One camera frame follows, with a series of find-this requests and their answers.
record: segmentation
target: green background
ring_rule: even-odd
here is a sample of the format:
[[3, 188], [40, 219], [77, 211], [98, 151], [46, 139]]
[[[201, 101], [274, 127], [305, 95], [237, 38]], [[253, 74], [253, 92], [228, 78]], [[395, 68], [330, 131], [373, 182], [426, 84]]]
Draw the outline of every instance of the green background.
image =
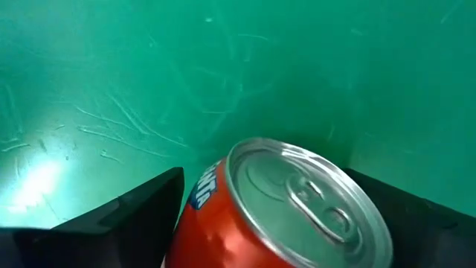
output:
[[252, 136], [476, 216], [475, 46], [469, 0], [0, 1], [0, 225]]

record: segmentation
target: black plastic piece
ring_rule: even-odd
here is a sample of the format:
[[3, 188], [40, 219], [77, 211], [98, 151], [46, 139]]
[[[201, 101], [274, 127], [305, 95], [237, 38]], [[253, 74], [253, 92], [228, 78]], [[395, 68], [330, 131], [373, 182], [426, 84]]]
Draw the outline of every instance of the black plastic piece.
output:
[[393, 240], [393, 267], [475, 268], [476, 218], [344, 170], [371, 198]]
[[175, 167], [52, 230], [0, 229], [0, 267], [160, 267], [183, 191]]

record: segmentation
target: soda can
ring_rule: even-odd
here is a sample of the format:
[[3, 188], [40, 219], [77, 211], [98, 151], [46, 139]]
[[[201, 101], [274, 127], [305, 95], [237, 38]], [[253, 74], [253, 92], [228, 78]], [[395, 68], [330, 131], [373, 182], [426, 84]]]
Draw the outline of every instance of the soda can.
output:
[[341, 169], [267, 138], [235, 145], [190, 193], [166, 268], [390, 267], [388, 228]]

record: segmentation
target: pull tab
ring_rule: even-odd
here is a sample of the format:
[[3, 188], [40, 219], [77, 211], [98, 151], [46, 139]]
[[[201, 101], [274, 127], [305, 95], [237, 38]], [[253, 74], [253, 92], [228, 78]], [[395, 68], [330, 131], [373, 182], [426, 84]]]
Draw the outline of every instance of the pull tab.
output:
[[358, 234], [349, 215], [332, 197], [326, 197], [313, 181], [289, 177], [286, 190], [292, 203], [327, 237], [339, 243], [349, 243]]

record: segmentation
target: can rim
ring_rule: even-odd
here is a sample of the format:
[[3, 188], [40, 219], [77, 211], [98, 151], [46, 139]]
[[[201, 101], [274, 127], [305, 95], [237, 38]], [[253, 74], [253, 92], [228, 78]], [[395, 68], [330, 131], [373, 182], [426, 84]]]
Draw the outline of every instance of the can rim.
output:
[[[329, 168], [332, 172], [338, 174], [338, 177], [341, 178], [341, 180], [346, 186], [348, 186], [349, 190], [360, 191], [363, 193], [363, 195], [359, 194], [358, 196], [359, 204], [362, 204], [361, 206], [362, 210], [377, 212], [376, 214], [372, 213], [372, 215], [374, 216], [373, 218], [374, 227], [377, 225], [381, 225], [381, 227], [382, 226], [384, 227], [381, 231], [386, 238], [389, 238], [389, 239], [384, 239], [387, 241], [385, 249], [390, 252], [390, 256], [392, 255], [391, 253], [393, 252], [393, 244], [391, 243], [390, 232], [388, 231], [388, 227], [386, 226], [386, 223], [382, 215], [380, 214], [377, 207], [375, 207], [372, 200], [360, 188], [360, 186], [358, 186], [357, 183], [353, 181], [353, 179], [351, 179], [345, 172], [343, 172], [343, 170], [335, 166], [332, 162], [325, 159], [324, 157], [319, 156], [317, 153], [313, 153], [312, 151], [303, 149], [302, 147], [298, 147], [292, 144], [287, 144], [281, 141], [276, 141], [271, 138], [249, 138], [239, 142], [238, 144], [235, 144], [231, 148], [230, 153], [227, 155], [226, 163], [225, 163], [225, 181], [228, 186], [228, 190], [231, 193], [231, 196], [232, 196], [231, 199], [234, 201], [234, 204], [237, 206], [237, 209], [240, 212], [240, 214], [244, 217], [244, 221], [252, 229], [253, 233], [255, 233], [255, 235], [258, 236], [259, 240], [262, 243], [264, 243], [266, 247], [268, 247], [268, 249], [270, 249], [273, 253], [275, 253], [277, 256], [281, 257], [283, 260], [285, 260], [286, 262], [288, 262], [289, 264], [295, 267], [314, 267], [313, 262], [311, 260], [308, 260], [307, 258], [294, 252], [292, 249], [284, 246], [281, 242], [276, 241], [271, 236], [266, 234], [266, 231], [264, 230], [264, 228], [260, 226], [260, 224], [257, 222], [256, 219], [254, 219], [254, 217], [251, 215], [250, 211], [245, 207], [244, 202], [240, 198], [238, 191], [234, 185], [234, 178], [232, 177], [232, 173], [231, 173], [231, 163], [232, 163], [232, 158], [235, 157], [235, 154], [237, 153], [237, 151], [241, 147], [247, 144], [261, 144], [261, 145], [267, 144], [269, 146], [273, 146], [274, 144], [282, 144], [282, 145], [285, 145], [287, 148], [298, 149], [304, 152], [311, 159], [316, 158], [319, 161], [324, 161], [327, 168]], [[383, 260], [381, 263], [374, 263], [373, 267], [389, 267], [391, 262], [392, 262], [392, 258], [389, 258], [388, 261]]]

